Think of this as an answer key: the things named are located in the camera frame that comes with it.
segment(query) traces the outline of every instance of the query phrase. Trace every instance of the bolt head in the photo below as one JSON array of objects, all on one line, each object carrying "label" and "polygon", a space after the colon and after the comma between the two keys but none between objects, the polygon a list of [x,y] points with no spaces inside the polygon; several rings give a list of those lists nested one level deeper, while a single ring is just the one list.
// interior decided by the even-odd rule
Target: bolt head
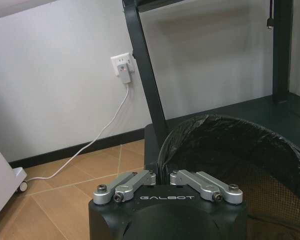
[{"label": "bolt head", "polygon": [[98,193],[104,193],[104,192],[106,192],[107,191],[107,185],[105,185],[105,184],[98,185],[97,191],[98,191]]},{"label": "bolt head", "polygon": [[114,200],[116,203],[121,203],[123,199],[124,199],[124,196],[123,196],[122,193],[120,193],[120,192],[118,192],[118,193],[116,193],[115,195],[113,195],[113,200]]},{"label": "bolt head", "polygon": [[215,192],[212,196],[212,199],[216,202],[216,203],[220,203],[222,201],[222,194],[220,192]]},{"label": "bolt head", "polygon": [[229,184],[229,191],[238,191],[239,190],[239,186],[236,184]]}]

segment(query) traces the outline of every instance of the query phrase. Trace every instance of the caster wheel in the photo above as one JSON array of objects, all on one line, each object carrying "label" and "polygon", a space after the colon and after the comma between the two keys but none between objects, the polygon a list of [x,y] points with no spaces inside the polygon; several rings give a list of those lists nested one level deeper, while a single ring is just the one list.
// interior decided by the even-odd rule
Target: caster wheel
[{"label": "caster wheel", "polygon": [[18,187],[17,192],[18,193],[23,193],[23,192],[27,191],[27,189],[28,189],[28,183],[26,181],[23,181],[20,184],[20,186]]}]

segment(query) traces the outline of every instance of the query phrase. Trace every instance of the trash bin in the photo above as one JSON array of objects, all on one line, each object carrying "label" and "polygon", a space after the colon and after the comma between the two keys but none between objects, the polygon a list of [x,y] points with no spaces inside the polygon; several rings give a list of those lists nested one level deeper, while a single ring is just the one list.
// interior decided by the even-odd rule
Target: trash bin
[{"label": "trash bin", "polygon": [[300,149],[279,134],[229,116],[193,117],[166,138],[157,167],[162,184],[181,169],[237,184],[248,239],[300,240]]}]

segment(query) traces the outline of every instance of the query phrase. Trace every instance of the black metal frame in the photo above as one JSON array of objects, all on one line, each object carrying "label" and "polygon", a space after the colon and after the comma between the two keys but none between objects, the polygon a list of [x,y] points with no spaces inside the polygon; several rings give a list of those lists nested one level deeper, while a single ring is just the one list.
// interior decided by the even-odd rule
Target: black metal frame
[{"label": "black metal frame", "polygon": [[[133,55],[136,59],[159,149],[169,130],[163,112],[139,12],[184,0],[122,0]],[[293,0],[274,0],[272,96],[275,103],[288,100]]]}]

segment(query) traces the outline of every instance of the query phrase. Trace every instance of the wall outlet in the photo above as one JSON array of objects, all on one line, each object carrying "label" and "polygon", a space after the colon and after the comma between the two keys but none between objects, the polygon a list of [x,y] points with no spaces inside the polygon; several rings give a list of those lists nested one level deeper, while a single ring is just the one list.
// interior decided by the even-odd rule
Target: wall outlet
[{"label": "wall outlet", "polygon": [[135,67],[132,61],[131,54],[129,52],[120,54],[118,56],[113,56],[110,58],[112,62],[112,66],[114,69],[114,74],[119,76],[118,66],[121,64],[127,64],[129,73],[133,73],[135,71]]}]

